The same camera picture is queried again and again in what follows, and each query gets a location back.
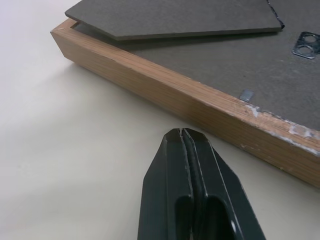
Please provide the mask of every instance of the white surface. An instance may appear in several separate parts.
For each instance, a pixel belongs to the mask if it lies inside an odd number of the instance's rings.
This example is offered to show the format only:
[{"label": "white surface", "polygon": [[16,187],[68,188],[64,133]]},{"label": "white surface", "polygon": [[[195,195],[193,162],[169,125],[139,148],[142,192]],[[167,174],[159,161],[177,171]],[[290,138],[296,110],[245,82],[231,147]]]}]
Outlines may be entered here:
[{"label": "white surface", "polygon": [[[76,2],[1,3],[1,240],[137,239],[143,177],[189,126],[62,56],[49,32]],[[268,240],[320,239],[319,191],[209,138]]]}]

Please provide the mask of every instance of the wooden frame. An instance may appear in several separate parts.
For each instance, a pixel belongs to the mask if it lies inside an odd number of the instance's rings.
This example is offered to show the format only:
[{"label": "wooden frame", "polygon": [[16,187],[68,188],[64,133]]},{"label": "wooden frame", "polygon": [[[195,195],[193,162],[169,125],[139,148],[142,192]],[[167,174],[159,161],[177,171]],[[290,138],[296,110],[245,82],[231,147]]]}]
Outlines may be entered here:
[{"label": "wooden frame", "polygon": [[282,120],[73,29],[66,20],[51,34],[76,64],[173,112],[209,133],[320,187],[320,132]]}]

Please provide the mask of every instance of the gray foam board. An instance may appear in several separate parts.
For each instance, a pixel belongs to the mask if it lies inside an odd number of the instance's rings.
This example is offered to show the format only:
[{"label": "gray foam board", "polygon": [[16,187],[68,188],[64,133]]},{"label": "gray foam board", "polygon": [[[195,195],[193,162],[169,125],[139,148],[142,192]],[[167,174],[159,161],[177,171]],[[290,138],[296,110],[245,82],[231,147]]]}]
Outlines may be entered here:
[{"label": "gray foam board", "polygon": [[65,14],[116,40],[281,30],[266,0],[82,0]]},{"label": "gray foam board", "polygon": [[236,98],[249,89],[261,111],[320,131],[320,55],[292,54],[301,32],[320,34],[319,7],[319,0],[274,1],[286,24],[278,34],[115,41],[83,24],[75,29]]}]

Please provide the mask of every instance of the wood grain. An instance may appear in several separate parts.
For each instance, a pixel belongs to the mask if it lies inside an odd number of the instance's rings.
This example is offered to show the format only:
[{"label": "wood grain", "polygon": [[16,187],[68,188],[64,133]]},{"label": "wood grain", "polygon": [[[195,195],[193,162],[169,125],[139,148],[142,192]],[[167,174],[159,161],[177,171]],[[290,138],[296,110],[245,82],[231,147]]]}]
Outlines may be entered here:
[{"label": "wood grain", "polygon": [[320,187],[320,132],[282,120],[221,91],[72,29],[51,34],[80,66],[173,112],[209,133]]}]

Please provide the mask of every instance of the white table surface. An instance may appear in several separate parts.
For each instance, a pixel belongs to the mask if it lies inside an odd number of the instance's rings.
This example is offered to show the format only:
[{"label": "white table surface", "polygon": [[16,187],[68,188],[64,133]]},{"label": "white table surface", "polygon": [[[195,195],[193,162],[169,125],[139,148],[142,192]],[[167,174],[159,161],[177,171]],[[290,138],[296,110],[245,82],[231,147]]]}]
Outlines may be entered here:
[{"label": "white table surface", "polygon": [[[194,126],[65,59],[50,30],[77,0],[0,7],[0,239],[135,240],[163,135]],[[320,240],[320,192],[207,134],[268,240]]]}]

